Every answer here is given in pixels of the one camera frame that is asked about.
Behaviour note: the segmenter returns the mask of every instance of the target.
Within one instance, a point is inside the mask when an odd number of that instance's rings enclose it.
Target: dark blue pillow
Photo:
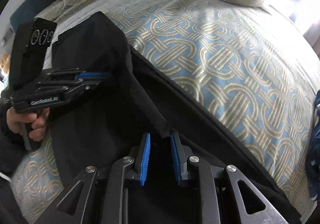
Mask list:
[[[32,20],[39,12],[47,8],[56,0],[25,0],[10,17],[14,32],[21,23]]]

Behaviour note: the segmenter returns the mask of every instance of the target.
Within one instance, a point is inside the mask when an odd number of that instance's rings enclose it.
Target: human hand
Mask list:
[[[7,111],[7,125],[15,134],[22,135],[20,122],[32,123],[32,131],[29,137],[34,141],[41,141],[47,128],[47,118],[49,116],[49,108],[43,109],[38,116],[36,113],[18,114],[13,107]]]

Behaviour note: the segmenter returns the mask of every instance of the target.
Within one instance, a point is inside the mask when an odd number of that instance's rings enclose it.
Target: screw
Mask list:
[[[125,162],[125,163],[130,163],[130,162],[132,162],[132,160],[133,160],[133,158],[130,157],[130,156],[125,156],[125,157],[123,158],[123,162]]]
[[[229,172],[235,172],[237,170],[237,168],[234,165],[230,164],[230,165],[227,166],[227,170]]]
[[[85,171],[87,172],[87,173],[92,173],[92,172],[94,172],[96,170],[96,168],[94,167],[94,166],[88,166],[86,169],[85,169]]]
[[[199,157],[197,157],[197,156],[190,156],[190,157],[189,157],[189,161],[191,161],[191,162],[198,162],[198,161],[199,161]]]

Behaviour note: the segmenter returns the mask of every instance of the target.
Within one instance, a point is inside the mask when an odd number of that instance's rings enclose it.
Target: bed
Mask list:
[[[304,163],[320,61],[295,26],[267,6],[221,0],[57,0],[38,16],[58,23],[55,42],[97,11],[234,133],[305,222],[315,207]],[[18,167],[12,190],[33,223],[62,189],[49,130]]]

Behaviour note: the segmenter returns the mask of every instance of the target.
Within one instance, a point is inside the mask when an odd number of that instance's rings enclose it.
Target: black handle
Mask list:
[[[22,123],[20,122],[20,127],[22,130],[22,136],[24,141],[24,147],[28,151],[35,151],[40,148],[41,142],[36,142],[29,138],[29,133],[33,130],[31,127],[31,123]]]

